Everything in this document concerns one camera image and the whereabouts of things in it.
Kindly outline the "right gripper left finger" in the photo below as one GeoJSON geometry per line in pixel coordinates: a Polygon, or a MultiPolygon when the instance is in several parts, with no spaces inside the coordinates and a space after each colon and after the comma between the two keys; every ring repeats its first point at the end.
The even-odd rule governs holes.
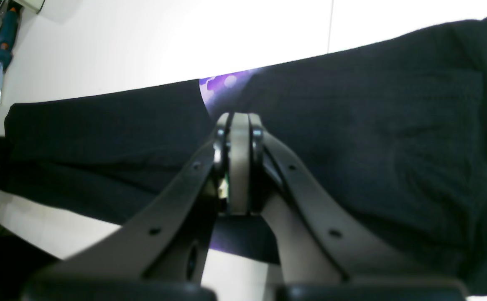
{"type": "Polygon", "coordinates": [[[215,301],[201,286],[235,114],[151,204],[94,246],[37,273],[23,301],[215,301]]]}

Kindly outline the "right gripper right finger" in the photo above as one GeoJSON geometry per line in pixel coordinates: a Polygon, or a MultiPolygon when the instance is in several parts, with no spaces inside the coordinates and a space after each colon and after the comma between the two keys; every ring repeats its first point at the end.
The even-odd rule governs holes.
{"type": "Polygon", "coordinates": [[[463,301],[466,289],[358,223],[258,115],[239,115],[239,213],[275,235],[285,286],[277,301],[463,301]]]}

